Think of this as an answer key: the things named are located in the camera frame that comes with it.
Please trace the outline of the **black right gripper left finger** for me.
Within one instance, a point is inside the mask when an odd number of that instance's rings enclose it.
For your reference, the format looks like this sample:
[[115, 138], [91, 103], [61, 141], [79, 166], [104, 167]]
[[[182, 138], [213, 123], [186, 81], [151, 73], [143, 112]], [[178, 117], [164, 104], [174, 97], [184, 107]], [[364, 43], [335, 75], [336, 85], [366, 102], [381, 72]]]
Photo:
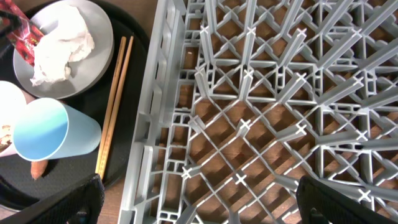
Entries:
[[3, 220], [1, 224], [96, 224], [104, 204], [104, 185], [91, 174], [62, 191]]

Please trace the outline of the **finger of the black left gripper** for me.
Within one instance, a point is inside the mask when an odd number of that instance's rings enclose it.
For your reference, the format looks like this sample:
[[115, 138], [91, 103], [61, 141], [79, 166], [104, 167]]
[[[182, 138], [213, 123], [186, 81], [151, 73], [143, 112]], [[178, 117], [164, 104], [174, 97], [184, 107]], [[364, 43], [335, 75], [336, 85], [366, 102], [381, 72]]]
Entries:
[[1, 11], [1, 58], [11, 50], [16, 48], [16, 40], [11, 39], [11, 34], [18, 31], [22, 26], [22, 20], [15, 12]]

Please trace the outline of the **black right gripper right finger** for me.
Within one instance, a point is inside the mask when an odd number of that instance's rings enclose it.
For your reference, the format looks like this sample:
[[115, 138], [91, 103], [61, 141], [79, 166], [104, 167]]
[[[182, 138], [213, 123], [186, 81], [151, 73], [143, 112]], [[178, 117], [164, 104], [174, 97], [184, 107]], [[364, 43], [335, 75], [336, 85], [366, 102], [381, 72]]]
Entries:
[[388, 219], [345, 195], [304, 176], [300, 179], [296, 199], [302, 223], [394, 224]]

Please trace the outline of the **red snack wrapper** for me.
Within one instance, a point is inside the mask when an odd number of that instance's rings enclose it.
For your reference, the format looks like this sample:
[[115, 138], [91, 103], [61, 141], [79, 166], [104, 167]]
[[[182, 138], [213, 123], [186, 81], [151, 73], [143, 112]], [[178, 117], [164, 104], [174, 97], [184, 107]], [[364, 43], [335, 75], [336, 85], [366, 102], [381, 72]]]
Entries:
[[34, 47], [44, 36], [39, 28], [19, 9], [11, 0], [1, 0], [1, 11], [12, 11], [20, 16], [22, 26], [11, 34], [11, 39], [16, 40], [16, 50], [20, 56], [31, 66], [34, 66]]

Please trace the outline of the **white paper napkin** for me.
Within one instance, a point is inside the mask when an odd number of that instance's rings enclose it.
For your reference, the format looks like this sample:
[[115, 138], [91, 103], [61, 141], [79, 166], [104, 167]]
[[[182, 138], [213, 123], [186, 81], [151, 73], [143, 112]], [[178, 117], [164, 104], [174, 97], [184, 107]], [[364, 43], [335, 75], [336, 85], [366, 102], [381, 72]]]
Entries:
[[77, 7], [64, 5], [58, 25], [34, 47], [33, 86], [57, 83], [70, 78], [70, 62], [79, 62], [91, 53], [95, 43]]

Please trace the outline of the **white bowl with food scraps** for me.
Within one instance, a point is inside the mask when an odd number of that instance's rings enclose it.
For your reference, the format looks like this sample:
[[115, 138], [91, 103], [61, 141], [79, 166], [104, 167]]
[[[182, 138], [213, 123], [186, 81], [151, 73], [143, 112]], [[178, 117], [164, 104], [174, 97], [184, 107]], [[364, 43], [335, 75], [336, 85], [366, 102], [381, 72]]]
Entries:
[[18, 86], [1, 81], [1, 157], [16, 154], [12, 134], [26, 104], [25, 95]]

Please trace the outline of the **light blue plastic cup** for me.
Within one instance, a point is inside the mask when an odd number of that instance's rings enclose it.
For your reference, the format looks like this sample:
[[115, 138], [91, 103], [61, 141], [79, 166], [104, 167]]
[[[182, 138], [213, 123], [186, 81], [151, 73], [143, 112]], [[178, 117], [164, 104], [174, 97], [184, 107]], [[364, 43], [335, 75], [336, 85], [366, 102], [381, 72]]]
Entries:
[[53, 98], [39, 98], [22, 111], [13, 130], [18, 155], [27, 161], [80, 156], [100, 144], [99, 123]]

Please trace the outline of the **grey dishwasher rack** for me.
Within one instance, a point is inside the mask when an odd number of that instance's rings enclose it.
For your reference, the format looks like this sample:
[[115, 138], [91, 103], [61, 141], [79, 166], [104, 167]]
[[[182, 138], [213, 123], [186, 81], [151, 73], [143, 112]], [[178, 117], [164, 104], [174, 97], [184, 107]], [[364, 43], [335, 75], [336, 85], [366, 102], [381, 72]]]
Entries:
[[119, 223], [397, 220], [397, 1], [159, 1]]

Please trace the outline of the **wooden chopstick left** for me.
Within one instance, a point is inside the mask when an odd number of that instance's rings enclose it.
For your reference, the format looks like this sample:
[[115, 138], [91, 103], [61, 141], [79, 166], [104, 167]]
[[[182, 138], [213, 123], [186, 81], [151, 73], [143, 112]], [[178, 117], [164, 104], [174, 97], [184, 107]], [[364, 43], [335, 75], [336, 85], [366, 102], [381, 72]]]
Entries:
[[113, 79], [112, 79], [112, 83], [111, 83], [111, 89], [109, 91], [108, 104], [106, 107], [106, 113], [105, 113], [104, 123], [103, 123], [103, 130], [102, 130], [102, 135], [101, 135], [101, 141], [99, 144], [98, 158], [97, 158], [96, 169], [95, 169], [95, 172], [100, 175], [101, 179], [103, 178], [103, 175], [104, 175], [104, 168], [102, 168], [102, 163], [105, 162], [105, 159], [103, 159], [104, 152], [105, 152], [105, 149], [104, 149], [105, 142], [106, 142], [108, 128], [109, 128], [109, 124], [110, 124], [110, 120], [111, 120], [114, 99], [115, 99], [116, 91], [117, 91], [117, 87], [118, 87], [118, 81], [119, 81], [119, 76], [120, 76], [120, 71], [121, 71], [121, 64], [123, 62], [125, 47], [126, 47], [126, 37], [121, 37], [121, 42], [120, 42], [119, 51], [118, 51], [118, 57], [116, 60], [116, 66], [114, 69]]

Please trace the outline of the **wooden chopstick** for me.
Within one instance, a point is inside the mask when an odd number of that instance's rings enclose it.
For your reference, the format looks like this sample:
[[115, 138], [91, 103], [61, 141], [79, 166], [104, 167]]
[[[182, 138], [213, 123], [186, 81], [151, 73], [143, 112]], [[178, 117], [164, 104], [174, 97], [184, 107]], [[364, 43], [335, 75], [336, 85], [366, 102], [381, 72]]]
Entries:
[[126, 52], [126, 54], [125, 54], [125, 56], [123, 58], [123, 62], [121, 64], [121, 71], [120, 71], [120, 76], [119, 76], [119, 81], [118, 81], [118, 87], [117, 87], [116, 96], [115, 96], [115, 99], [114, 99], [113, 110], [112, 110], [112, 114], [111, 114], [111, 120], [110, 120], [110, 124], [109, 124], [109, 128], [108, 128], [108, 133], [107, 133], [106, 142], [105, 142], [105, 148], [104, 148], [105, 152], [104, 152], [103, 159], [105, 159], [105, 162], [102, 163], [102, 168], [104, 168], [104, 172], [106, 170], [106, 163], [107, 163], [107, 160], [108, 160], [108, 155], [109, 155], [109, 150], [110, 150], [110, 146], [111, 146], [111, 141], [112, 141], [112, 138], [113, 138], [113, 133], [114, 133], [115, 125], [116, 125], [116, 120], [117, 120], [118, 111], [119, 111], [119, 105], [121, 103], [121, 97], [122, 97], [122, 93], [123, 93], [123, 86], [124, 86], [124, 82], [125, 82], [125, 79], [126, 79], [126, 73], [127, 73], [127, 68], [128, 68], [128, 64], [129, 64], [130, 55], [131, 55], [133, 41], [134, 41], [134, 37], [130, 36], [128, 47], [127, 47], [127, 52]]
[[116, 91], [117, 91], [117, 87], [118, 87], [118, 81], [119, 81], [119, 76], [120, 76], [120, 71], [121, 71], [121, 64], [123, 62], [125, 47], [126, 47], [126, 37], [121, 37], [121, 42], [120, 42], [119, 51], [118, 51], [118, 57], [116, 60], [116, 66], [114, 69], [113, 79], [112, 79], [112, 83], [111, 83], [111, 89], [109, 91], [108, 104], [106, 107], [106, 113], [105, 113], [104, 123], [103, 123], [103, 130], [102, 130], [102, 135], [101, 135], [101, 141], [99, 144], [98, 158], [97, 158], [96, 169], [95, 169], [95, 172], [100, 175], [101, 179], [103, 178], [103, 175], [104, 175], [104, 168], [102, 168], [102, 163], [105, 162], [105, 159], [103, 159], [104, 152], [105, 152], [105, 149], [104, 149], [105, 142], [106, 142], [108, 128], [109, 128], [109, 124], [110, 124], [110, 120], [111, 120], [114, 99], [115, 99]]

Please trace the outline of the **wooden chopstick right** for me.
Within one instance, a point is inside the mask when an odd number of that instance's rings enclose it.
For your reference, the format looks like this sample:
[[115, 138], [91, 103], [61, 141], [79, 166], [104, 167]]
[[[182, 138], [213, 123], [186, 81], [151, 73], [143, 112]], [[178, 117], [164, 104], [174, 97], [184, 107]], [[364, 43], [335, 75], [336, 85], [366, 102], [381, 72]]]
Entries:
[[118, 111], [119, 111], [119, 105], [121, 103], [121, 97], [122, 97], [122, 93], [123, 93], [123, 86], [124, 86], [124, 82], [125, 82], [125, 79], [126, 79], [126, 73], [127, 73], [127, 68], [128, 68], [128, 64], [129, 64], [130, 55], [131, 55], [133, 41], [134, 41], [134, 37], [130, 36], [128, 47], [127, 47], [127, 52], [126, 52], [126, 54], [125, 54], [125, 56], [123, 58], [123, 62], [121, 64], [121, 71], [120, 71], [120, 76], [119, 76], [119, 81], [118, 81], [118, 87], [117, 87], [116, 96], [115, 96], [115, 99], [114, 99], [113, 110], [112, 110], [112, 114], [111, 114], [111, 120], [110, 120], [110, 124], [109, 124], [109, 128], [108, 128], [108, 133], [107, 133], [106, 142], [105, 142], [105, 148], [104, 148], [105, 152], [104, 152], [103, 159], [105, 159], [105, 162], [102, 163], [102, 168], [104, 168], [104, 172], [106, 170], [106, 163], [107, 163], [107, 160], [108, 160], [108, 155], [109, 155], [109, 150], [110, 150], [110, 146], [111, 146], [111, 141], [112, 141], [112, 138], [113, 138], [113, 133], [114, 133], [115, 125], [116, 125], [116, 120], [117, 120]]

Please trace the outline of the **orange carrot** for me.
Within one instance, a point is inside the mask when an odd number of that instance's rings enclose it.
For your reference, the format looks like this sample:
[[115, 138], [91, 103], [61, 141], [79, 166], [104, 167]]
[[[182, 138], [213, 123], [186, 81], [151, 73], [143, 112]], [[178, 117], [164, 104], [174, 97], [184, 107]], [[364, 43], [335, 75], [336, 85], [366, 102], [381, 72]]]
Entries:
[[48, 165], [48, 160], [31, 162], [31, 167], [30, 167], [31, 177], [34, 180], [40, 178], [44, 174], [47, 165]]

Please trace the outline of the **round black serving tray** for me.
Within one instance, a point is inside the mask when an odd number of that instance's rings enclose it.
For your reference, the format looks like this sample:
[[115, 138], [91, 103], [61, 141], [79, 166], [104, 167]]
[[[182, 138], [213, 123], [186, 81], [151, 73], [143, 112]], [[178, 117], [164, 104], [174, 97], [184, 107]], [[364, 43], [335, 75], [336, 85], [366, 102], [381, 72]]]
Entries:
[[[141, 26], [127, 12], [106, 2], [97, 1], [113, 25], [115, 39], [133, 37], [133, 46], [118, 117], [114, 129], [111, 149], [103, 177], [103, 184], [109, 187], [127, 170], [131, 142], [135, 127], [137, 107], [146, 66], [149, 38]], [[69, 97], [64, 103], [87, 114], [102, 124], [111, 80], [116, 62], [113, 60], [103, 77], [85, 92]], [[9, 210], [23, 210], [47, 198], [69, 185], [93, 174], [97, 151], [89, 154], [49, 161], [44, 176], [34, 180], [30, 175], [30, 162], [17, 154], [1, 158], [1, 207]]]

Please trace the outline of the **grey round plate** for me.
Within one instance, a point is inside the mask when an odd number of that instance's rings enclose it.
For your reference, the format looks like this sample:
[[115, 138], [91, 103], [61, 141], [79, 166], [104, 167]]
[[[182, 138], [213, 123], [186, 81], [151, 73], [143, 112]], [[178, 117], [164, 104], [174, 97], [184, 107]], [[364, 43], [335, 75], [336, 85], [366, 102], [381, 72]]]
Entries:
[[87, 58], [69, 63], [71, 76], [68, 80], [54, 84], [43, 83], [39, 86], [33, 86], [30, 81], [34, 76], [33, 66], [29, 65], [19, 53], [14, 52], [13, 67], [18, 82], [26, 92], [39, 98], [64, 99], [83, 93], [99, 81], [113, 57], [114, 34], [111, 21], [105, 11], [92, 1], [56, 1], [36, 12], [31, 21], [47, 34], [58, 26], [58, 14], [67, 6], [79, 10], [93, 37], [95, 47]]

